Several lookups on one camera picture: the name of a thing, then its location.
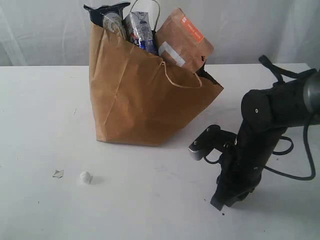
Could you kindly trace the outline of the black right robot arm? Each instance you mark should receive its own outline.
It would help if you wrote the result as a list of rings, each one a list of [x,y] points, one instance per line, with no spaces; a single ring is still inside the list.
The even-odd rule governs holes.
[[[315,178],[316,170],[308,143],[308,128],[318,125],[320,113],[320,74],[277,83],[270,89],[250,90],[241,101],[242,123],[238,134],[216,127],[213,148],[222,154],[221,173],[211,205],[221,210],[231,207],[252,193],[260,183],[262,171],[299,181]],[[294,176],[266,164],[288,128],[303,127],[303,143],[309,161],[309,176]]]

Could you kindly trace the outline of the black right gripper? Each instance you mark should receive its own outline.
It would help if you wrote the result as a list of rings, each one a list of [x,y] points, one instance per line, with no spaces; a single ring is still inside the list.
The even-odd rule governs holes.
[[[221,211],[243,201],[252,193],[262,178],[268,162],[286,127],[271,128],[256,132],[243,120],[236,138],[236,145],[222,156],[228,158],[228,167],[223,168],[210,204]]]

